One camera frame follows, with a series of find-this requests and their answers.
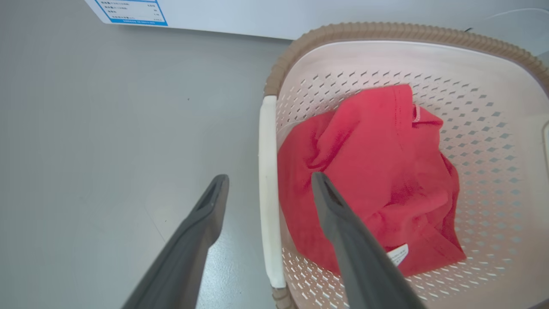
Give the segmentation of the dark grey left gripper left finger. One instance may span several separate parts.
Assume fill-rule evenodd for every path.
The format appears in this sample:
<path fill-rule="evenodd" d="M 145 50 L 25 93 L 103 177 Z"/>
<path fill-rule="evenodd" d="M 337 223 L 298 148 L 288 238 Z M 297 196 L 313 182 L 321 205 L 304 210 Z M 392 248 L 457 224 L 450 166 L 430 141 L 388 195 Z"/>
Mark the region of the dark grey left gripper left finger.
<path fill-rule="evenodd" d="M 215 176 L 167 241 L 124 309 L 194 309 L 208 249 L 221 234 L 229 178 Z"/>

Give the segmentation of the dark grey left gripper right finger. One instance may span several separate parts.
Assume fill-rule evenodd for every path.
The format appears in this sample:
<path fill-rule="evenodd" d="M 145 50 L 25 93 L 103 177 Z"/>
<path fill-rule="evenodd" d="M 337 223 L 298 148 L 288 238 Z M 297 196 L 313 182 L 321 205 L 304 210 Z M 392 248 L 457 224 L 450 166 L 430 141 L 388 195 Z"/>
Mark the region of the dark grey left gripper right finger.
<path fill-rule="evenodd" d="M 311 177 L 325 237 L 335 250 L 351 309 L 423 309 L 386 251 L 322 172 Z"/>

